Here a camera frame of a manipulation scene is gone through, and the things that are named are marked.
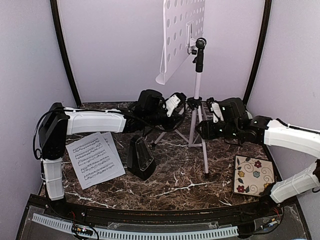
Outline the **white music stand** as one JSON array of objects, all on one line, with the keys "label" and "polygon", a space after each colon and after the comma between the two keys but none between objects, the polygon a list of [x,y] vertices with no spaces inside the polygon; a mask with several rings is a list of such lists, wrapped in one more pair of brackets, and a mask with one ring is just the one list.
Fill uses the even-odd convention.
[{"label": "white music stand", "polygon": [[189,147],[201,147],[203,152],[204,174],[209,174],[207,146],[204,139],[195,134],[196,124],[207,118],[200,97],[202,73],[204,69],[204,49],[207,41],[204,33],[204,0],[165,0],[162,3],[163,48],[159,75],[155,81],[165,85],[179,67],[194,56],[194,93],[181,113],[191,109],[189,136],[185,139]]}]

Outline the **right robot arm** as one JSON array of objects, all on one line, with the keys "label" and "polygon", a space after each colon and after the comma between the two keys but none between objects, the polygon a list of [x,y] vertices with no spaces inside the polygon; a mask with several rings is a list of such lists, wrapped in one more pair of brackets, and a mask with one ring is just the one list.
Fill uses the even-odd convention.
[{"label": "right robot arm", "polygon": [[264,190],[263,200],[255,205],[255,213],[266,217],[275,204],[320,186],[320,132],[290,125],[279,118],[257,115],[253,117],[238,97],[215,101],[206,105],[213,119],[201,120],[196,131],[204,140],[218,138],[283,147],[315,157],[316,161],[290,178],[271,184]]}]

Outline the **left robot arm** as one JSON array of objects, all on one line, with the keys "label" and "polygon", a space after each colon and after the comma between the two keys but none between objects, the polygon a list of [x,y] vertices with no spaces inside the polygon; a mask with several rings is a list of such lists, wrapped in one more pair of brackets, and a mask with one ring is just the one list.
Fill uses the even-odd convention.
[{"label": "left robot arm", "polygon": [[184,121],[187,97],[175,92],[169,98],[153,89],[143,90],[137,101],[127,108],[78,109],[64,107],[55,102],[38,120],[33,141],[33,155],[41,161],[41,176],[46,184],[46,194],[53,201],[51,210],[60,218],[67,218],[70,206],[65,197],[62,180],[62,159],[66,138],[78,133],[112,132],[130,134],[149,127],[158,132],[173,132]]}]

